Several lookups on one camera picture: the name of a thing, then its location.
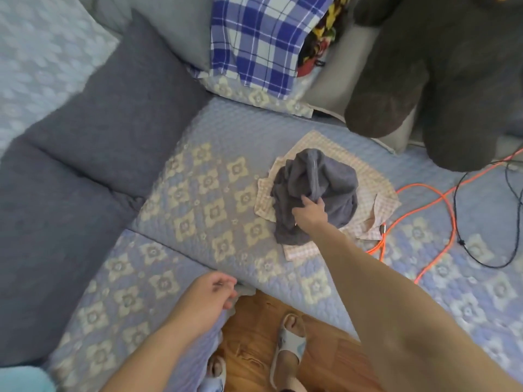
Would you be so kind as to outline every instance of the gray cloth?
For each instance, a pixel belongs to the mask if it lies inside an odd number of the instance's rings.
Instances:
[[[176,55],[209,71],[212,4],[213,0],[97,0],[91,12],[102,25],[123,33],[134,8],[151,22]]]
[[[106,65],[0,165],[0,366],[47,356],[209,95],[135,14]]]
[[[357,187],[356,171],[349,165],[327,157],[315,148],[299,152],[295,159],[287,160],[274,180],[271,196],[276,211],[276,241],[291,245],[310,241],[292,215],[292,208],[303,206],[302,195],[314,202],[321,197],[329,223],[336,228],[343,227],[358,207]]]
[[[184,129],[211,98],[138,12],[83,92],[26,138],[88,178],[146,197]]]

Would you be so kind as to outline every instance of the person's left hand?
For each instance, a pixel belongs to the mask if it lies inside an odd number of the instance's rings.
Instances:
[[[223,272],[209,272],[196,278],[174,306],[165,324],[175,324],[191,341],[209,331],[222,310],[232,307],[238,296],[237,280]]]

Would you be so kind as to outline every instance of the brown plush toy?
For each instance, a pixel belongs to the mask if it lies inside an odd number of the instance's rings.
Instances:
[[[492,161],[523,109],[523,0],[359,0],[359,25],[382,25],[345,110],[347,127],[383,137],[421,101],[430,158],[455,171]]]

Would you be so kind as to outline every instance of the person's right arm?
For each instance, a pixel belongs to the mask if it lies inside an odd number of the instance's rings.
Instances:
[[[359,249],[304,198],[296,223],[320,249],[387,392],[522,392],[423,289]]]

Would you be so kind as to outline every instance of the plaid shirt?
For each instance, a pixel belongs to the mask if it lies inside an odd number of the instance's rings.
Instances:
[[[285,99],[308,33],[334,0],[214,0],[211,75]]]

